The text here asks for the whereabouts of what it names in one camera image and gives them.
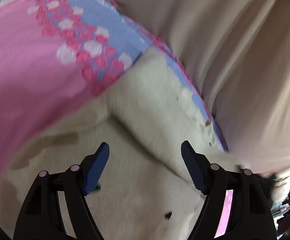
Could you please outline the cream sweater with black hearts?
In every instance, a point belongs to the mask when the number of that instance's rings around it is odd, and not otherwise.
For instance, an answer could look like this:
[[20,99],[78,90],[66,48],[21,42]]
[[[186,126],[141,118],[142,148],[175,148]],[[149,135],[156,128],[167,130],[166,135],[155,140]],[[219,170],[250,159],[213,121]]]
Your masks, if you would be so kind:
[[27,141],[0,181],[0,226],[14,233],[25,196],[41,170],[63,172],[101,142],[110,157],[101,190],[86,201],[105,239],[185,239],[204,196],[181,157],[181,143],[222,168],[238,159],[218,148],[203,118],[165,57],[147,51],[100,97]]

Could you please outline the pink floral bed sheet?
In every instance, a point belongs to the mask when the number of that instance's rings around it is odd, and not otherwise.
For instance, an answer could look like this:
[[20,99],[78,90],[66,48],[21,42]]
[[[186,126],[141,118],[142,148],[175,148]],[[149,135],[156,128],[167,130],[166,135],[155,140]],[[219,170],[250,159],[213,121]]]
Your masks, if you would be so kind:
[[[1,6],[0,181],[27,141],[100,97],[149,48],[165,57],[214,131],[169,47],[106,0],[14,0]],[[217,134],[216,140],[223,151]]]

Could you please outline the beige curtain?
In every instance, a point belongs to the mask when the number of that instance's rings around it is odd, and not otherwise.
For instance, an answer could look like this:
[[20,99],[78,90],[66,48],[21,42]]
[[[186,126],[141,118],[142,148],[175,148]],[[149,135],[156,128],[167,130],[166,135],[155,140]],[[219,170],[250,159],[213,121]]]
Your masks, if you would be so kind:
[[229,151],[290,170],[290,0],[115,0],[186,68]]

